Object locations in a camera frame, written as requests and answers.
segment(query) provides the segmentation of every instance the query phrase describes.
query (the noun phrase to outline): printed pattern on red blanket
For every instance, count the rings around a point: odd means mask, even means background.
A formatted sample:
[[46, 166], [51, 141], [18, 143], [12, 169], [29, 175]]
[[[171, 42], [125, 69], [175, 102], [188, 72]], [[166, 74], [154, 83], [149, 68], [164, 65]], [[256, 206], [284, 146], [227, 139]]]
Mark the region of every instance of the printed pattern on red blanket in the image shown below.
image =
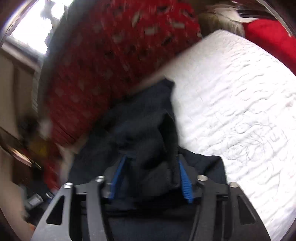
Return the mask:
[[52, 139], [75, 142], [143, 77], [200, 40], [190, 5], [102, 0], [73, 31], [47, 95]]

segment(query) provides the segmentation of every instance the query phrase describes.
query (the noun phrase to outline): white quilted mattress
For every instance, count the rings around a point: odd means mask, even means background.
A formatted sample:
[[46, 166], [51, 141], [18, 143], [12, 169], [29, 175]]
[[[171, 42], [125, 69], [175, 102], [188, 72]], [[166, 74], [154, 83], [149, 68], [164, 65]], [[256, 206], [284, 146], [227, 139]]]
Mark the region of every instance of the white quilted mattress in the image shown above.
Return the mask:
[[221, 156], [279, 241], [296, 217], [296, 76], [248, 40], [216, 31], [145, 82], [176, 83], [180, 146]]

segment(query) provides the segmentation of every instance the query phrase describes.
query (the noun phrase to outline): white bedding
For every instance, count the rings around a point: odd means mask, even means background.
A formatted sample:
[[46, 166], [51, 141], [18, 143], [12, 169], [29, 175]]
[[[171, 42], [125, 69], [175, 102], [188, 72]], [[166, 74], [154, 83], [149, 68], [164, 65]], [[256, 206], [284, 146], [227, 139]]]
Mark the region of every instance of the white bedding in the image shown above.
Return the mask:
[[180, 146], [221, 156], [272, 241], [296, 217], [296, 76], [266, 51], [216, 31], [147, 80], [176, 83]]

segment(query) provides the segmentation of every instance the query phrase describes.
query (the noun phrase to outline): black fabric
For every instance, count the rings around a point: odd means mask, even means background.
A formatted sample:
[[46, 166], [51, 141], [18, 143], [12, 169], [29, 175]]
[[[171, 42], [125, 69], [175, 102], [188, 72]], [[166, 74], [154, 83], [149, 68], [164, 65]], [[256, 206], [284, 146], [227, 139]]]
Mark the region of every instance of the black fabric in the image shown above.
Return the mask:
[[173, 86], [165, 79], [116, 105], [75, 157], [69, 174], [74, 185], [103, 175], [122, 155], [128, 157], [119, 195], [104, 206], [115, 241], [189, 239], [197, 204], [188, 204], [182, 195], [178, 156], [191, 173], [226, 184], [220, 157], [178, 146]]

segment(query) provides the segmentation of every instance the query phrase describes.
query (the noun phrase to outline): folded black clothing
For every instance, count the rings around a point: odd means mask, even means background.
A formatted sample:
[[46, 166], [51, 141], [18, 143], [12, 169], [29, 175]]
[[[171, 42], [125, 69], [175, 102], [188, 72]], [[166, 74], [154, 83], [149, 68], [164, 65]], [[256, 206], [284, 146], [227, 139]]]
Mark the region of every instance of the folded black clothing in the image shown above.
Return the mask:
[[196, 175], [226, 184], [222, 159], [178, 146], [173, 107], [174, 83], [164, 79], [117, 104], [101, 118], [75, 156], [74, 185], [104, 175], [127, 157], [117, 198], [106, 204], [114, 240], [188, 240], [196, 204], [182, 195], [179, 160]]

